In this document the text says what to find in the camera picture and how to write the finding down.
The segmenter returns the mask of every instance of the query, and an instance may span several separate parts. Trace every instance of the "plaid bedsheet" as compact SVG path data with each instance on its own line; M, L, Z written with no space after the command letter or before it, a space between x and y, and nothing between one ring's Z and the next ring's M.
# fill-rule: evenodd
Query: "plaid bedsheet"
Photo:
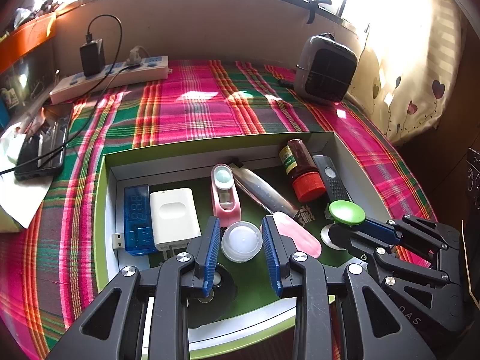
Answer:
M0 235L0 317L31 359L45 358L98 293L92 222L103 154L228 135L335 131L393 218L435 218L399 154L353 105L303 102L277 84L294 78L284 68L217 60L170 67L167 80L109 90L88 129L69 145L63 172L28 230ZM75 102L70 132L85 122L95 100Z

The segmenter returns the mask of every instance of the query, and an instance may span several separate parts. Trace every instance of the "blue gripper pad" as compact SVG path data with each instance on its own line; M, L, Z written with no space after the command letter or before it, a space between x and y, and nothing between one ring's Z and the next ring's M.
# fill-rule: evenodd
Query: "blue gripper pad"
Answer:
M220 248L220 220L216 218L210 238L210 245L205 257L205 268L203 271L202 292L205 297L213 287L213 276L217 266L218 249Z
M265 251L265 259L267 260L268 275L270 276L270 284L279 297L282 294L282 283L280 278L280 262L272 238L270 227L266 218L262 220L262 240L263 250Z
M126 187L123 192L125 250L132 256L156 253L148 185Z
M370 237L379 239L387 243L388 245L400 244L400 238L398 238L397 233L395 233L395 231L392 230L392 226L374 221L369 218L364 220L359 225L352 226L352 229L361 231L362 233L365 233Z

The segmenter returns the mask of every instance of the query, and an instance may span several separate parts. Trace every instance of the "black remote control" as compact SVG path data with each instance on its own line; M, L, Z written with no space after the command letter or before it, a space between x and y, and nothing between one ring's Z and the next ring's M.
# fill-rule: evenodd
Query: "black remote control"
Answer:
M349 194L335 169L335 165L333 165L332 159L325 155L314 155L313 160L320 172L320 177L325 185L330 202L335 202L336 200L350 201Z

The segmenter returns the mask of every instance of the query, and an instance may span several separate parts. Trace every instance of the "power strip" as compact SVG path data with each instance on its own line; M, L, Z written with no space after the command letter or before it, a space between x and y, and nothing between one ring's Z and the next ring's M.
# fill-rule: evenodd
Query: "power strip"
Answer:
M126 62L118 62L113 67L110 76L114 76L119 69L127 66ZM105 74L110 70L111 64L98 74L85 77L83 72L77 73L73 76L64 78L58 85L50 92L50 98L53 104L59 104L66 100L74 99L75 97L83 95L99 82ZM169 58L165 56L155 56L142 59L140 66L129 69L120 73L113 82L113 86L123 86L135 83L144 83L147 81L165 80L169 76ZM95 91L104 89L111 79L105 79Z

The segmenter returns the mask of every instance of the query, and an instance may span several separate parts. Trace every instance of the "orange box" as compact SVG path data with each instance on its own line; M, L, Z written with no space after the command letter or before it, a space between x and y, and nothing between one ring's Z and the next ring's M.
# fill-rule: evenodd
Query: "orange box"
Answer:
M25 23L0 42L0 74L18 59L55 36L55 12Z

